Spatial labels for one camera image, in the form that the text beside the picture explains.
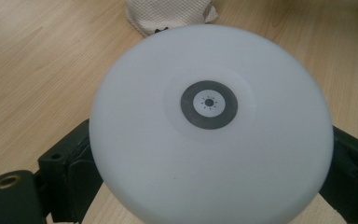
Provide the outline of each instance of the white disc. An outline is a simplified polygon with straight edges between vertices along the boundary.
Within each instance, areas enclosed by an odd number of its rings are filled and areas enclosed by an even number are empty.
[[[267,39],[218,25],[164,31],[125,53],[89,131],[106,185],[150,224],[288,222],[319,191],[333,150],[307,70]]]

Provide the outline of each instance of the wooden table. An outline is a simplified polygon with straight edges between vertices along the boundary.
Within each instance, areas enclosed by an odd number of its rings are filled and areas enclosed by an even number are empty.
[[[216,0],[214,23],[295,55],[334,124],[358,138],[358,0]],[[90,115],[104,74],[144,39],[124,0],[0,0],[0,174],[37,158]],[[84,223],[142,223],[103,186]],[[321,196],[292,223],[345,223]]]

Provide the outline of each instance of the black mechanical part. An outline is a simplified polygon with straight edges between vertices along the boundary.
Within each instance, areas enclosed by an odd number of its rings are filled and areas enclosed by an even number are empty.
[[[334,128],[334,154],[321,195],[348,223],[358,223],[358,139]]]
[[[0,175],[0,224],[46,224],[34,175],[15,171]]]
[[[0,176],[0,224],[82,222],[103,180],[92,158],[89,121],[68,133],[39,160],[40,170]]]

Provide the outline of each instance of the screw hole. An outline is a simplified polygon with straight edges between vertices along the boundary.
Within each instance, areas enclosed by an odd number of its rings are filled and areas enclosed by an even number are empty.
[[[20,180],[20,175],[8,175],[0,179],[0,189],[7,189],[12,186],[15,186]]]

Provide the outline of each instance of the white center hub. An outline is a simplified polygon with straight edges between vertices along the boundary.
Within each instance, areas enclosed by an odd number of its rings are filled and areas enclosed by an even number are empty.
[[[197,93],[193,100],[193,106],[200,115],[213,118],[225,110],[226,101],[219,92],[205,90]]]

